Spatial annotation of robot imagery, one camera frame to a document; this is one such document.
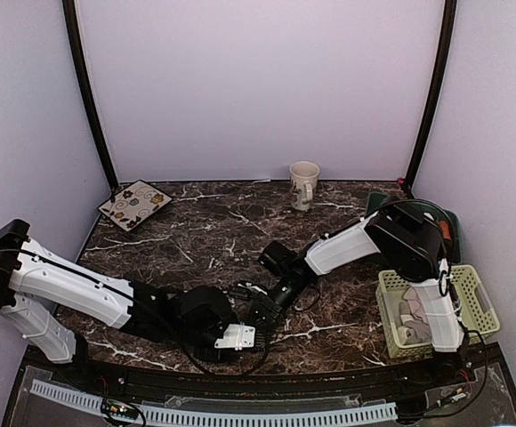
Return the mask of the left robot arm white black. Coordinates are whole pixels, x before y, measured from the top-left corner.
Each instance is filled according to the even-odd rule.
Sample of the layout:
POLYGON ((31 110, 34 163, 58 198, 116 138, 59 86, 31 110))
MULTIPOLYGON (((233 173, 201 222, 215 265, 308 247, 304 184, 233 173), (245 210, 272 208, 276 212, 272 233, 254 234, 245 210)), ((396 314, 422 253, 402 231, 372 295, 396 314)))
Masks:
POLYGON ((42 300, 96 318, 121 333, 150 342, 191 346, 195 358, 223 362, 233 352, 265 350, 265 333, 241 322, 217 287, 187 292, 112 278, 65 260, 28 234, 15 219, 0 229, 0 316, 80 388, 99 380, 83 336, 64 327, 42 300))

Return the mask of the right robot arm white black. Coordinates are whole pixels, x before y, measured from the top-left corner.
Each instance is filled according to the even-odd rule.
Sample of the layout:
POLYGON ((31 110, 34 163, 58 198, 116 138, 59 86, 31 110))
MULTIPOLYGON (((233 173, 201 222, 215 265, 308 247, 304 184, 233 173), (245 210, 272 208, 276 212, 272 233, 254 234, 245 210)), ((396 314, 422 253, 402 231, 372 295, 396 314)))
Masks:
POLYGON ((300 253, 278 241, 261 253, 259 263, 279 279, 257 295, 249 311, 252 325, 271 331, 286 311, 318 278, 369 255, 385 262, 415 290, 431 328, 431 345, 441 354, 427 367, 427 377, 445 386, 462 370, 469 334, 463 324, 459 298, 451 284, 454 247, 422 199, 388 196, 352 224, 322 235, 300 253))

